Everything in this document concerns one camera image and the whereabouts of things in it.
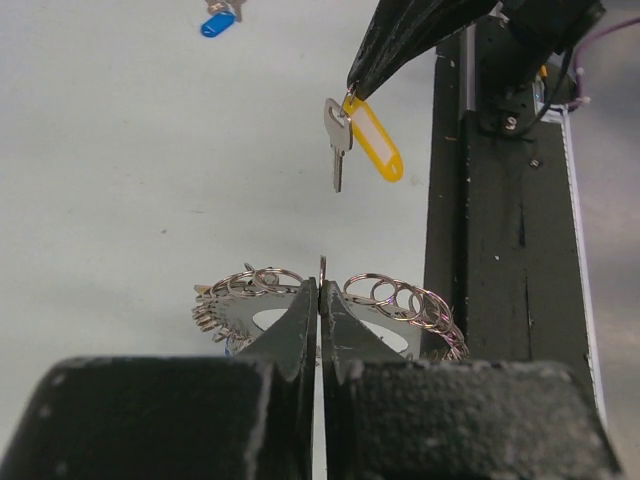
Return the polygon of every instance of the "screw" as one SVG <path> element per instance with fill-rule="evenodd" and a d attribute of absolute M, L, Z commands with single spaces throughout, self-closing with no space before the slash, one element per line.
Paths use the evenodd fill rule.
<path fill-rule="evenodd" d="M 507 130 L 515 130 L 516 125 L 518 125 L 518 121 L 514 117 L 507 117 L 507 124 L 504 128 Z"/>

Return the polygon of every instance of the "black metal frame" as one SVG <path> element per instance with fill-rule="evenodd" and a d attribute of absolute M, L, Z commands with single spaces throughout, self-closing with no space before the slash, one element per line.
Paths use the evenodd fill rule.
<path fill-rule="evenodd" d="M 0 479 L 310 480 L 318 312 L 329 479 L 620 475 L 566 367 L 405 361 L 353 316 L 335 282 L 318 302 L 309 279 L 234 358 L 54 366 Z"/>
<path fill-rule="evenodd" d="M 476 26 L 476 71 L 492 28 Z M 437 48 L 425 287 L 453 306 L 473 358 L 555 360 L 590 387 L 561 126 L 540 123 L 523 140 L 480 128 L 479 113 L 460 108 L 462 38 Z M 431 342 L 425 335 L 425 353 Z"/>

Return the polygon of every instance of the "robotic arm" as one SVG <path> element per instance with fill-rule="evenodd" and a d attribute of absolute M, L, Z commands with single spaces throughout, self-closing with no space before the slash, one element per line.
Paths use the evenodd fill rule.
<path fill-rule="evenodd" d="M 366 100 L 405 63 L 487 15 L 495 0 L 380 0 L 347 86 Z M 599 0 L 506 0 L 509 34 L 482 59 L 486 82 L 503 94 L 531 81 L 553 53 L 578 41 L 604 15 Z"/>

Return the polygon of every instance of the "keychain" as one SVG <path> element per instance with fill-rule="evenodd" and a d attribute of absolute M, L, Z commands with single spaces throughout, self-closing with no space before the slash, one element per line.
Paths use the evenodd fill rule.
<path fill-rule="evenodd" d="M 388 182 L 402 178 L 402 157 L 367 102 L 359 100 L 352 89 L 347 91 L 342 105 L 328 98 L 324 106 L 324 126 L 333 149 L 333 185 L 342 190 L 342 160 L 353 146 L 353 137 L 362 146 L 373 164 Z"/>

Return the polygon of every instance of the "key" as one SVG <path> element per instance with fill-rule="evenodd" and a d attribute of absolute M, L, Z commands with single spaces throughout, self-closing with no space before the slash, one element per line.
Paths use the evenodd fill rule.
<path fill-rule="evenodd" d="M 327 129 L 331 148 L 333 148 L 333 188 L 336 193 L 340 193 L 342 160 L 344 154 L 353 147 L 353 130 L 351 118 L 342 111 L 333 98 L 327 98 L 324 102 L 324 128 Z"/>
<path fill-rule="evenodd" d="M 247 0 L 227 0 L 227 3 L 233 8 L 233 13 L 236 14 L 236 22 L 242 21 L 242 4 Z"/>
<path fill-rule="evenodd" d="M 221 2 L 220 0 L 207 0 L 207 12 L 213 16 L 216 13 L 228 12 L 229 4 L 227 2 Z"/>

